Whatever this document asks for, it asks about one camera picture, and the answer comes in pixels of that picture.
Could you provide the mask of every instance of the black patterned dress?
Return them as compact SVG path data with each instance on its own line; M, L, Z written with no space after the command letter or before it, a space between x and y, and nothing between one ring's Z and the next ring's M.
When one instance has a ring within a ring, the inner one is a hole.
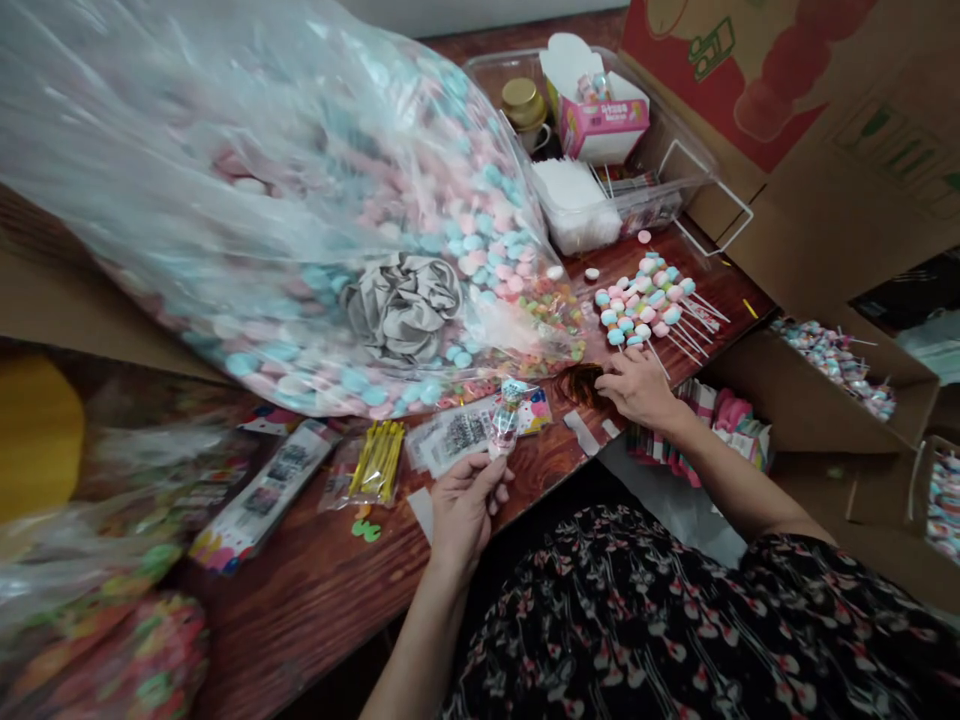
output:
M509 562L444 718L960 718L958 637L820 540L766 536L727 569L614 504Z

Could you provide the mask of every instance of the gray fabric scrunchie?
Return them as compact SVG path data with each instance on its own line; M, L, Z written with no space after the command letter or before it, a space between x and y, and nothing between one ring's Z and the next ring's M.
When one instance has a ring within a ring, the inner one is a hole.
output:
M396 253L370 263L340 296L353 331L384 364L409 367L436 357L441 330L460 312L463 295L449 263Z

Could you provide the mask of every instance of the wooden table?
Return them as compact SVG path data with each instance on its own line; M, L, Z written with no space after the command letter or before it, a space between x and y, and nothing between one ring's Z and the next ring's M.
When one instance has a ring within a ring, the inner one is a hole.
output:
M477 54L543 47L552 33L561 30L577 32L592 44L616 47L622 15L623 11L595 13L427 44L458 63ZM657 250L685 276L693 277L698 291L732 321L706 348L712 355L756 322L744 299L761 317L773 308L739 269L719 257L706 260L671 227L655 235L649 248L625 241L565 262L588 323L599 327L593 305L597 287L623 275L632 277L647 249ZM599 283L584 280L587 267L601 270ZM655 347L674 384L699 369L669 341L658 340ZM597 332L588 357L609 352ZM544 385L555 422L518 443L510 459L517 479L495 529L516 519L587 460L573 432L560 420L573 406L558 396L552 381ZM605 445L609 438L600 425L607 415L578 410ZM619 428L625 426L615 413L612 418ZM409 605L430 547L405 498L428 481L428 476L411 472L404 459L396 506L376 508L370 516L372 523L383 527L376 543L353 537L352 512L318 515L323 483L314 481L261 555L235 577L213 578L198 568L183 568L177 585L203 602L212 629L210 670L196 700L197 717L241 720L275 714Z

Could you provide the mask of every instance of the clear plastic tray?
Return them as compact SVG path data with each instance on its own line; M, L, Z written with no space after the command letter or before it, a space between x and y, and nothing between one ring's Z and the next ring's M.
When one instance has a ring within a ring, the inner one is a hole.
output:
M502 104L501 90L507 81L528 77L536 83L544 98L547 83L540 68L541 48L481 55L471 58L464 72L490 98L494 107ZM660 227L677 219L703 185L718 179L717 161L687 125L670 110L662 98L647 86L630 67L610 50L593 47L603 59L607 72L613 71L641 88L650 97L650 127L640 139L634 157L644 170L655 171L660 185L642 188L613 199L623 221L621 237L636 236L644 228ZM540 195L548 221L563 218L567 227L589 227L588 218L602 210L602 203L578 210L561 210L549 198ZM550 222L551 229L556 225ZM597 247L594 238L557 238L554 241L564 255Z

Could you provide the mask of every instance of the hand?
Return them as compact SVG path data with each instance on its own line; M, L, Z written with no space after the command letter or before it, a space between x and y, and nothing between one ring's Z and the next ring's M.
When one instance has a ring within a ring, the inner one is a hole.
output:
M430 562L464 586L490 542L490 518L510 499L504 483L513 478L506 457L490 462L487 453L479 453L460 460L433 486Z
M665 434L689 414L690 408L670 392L667 378L649 351L627 348L604 365L594 387L610 398L628 420Z

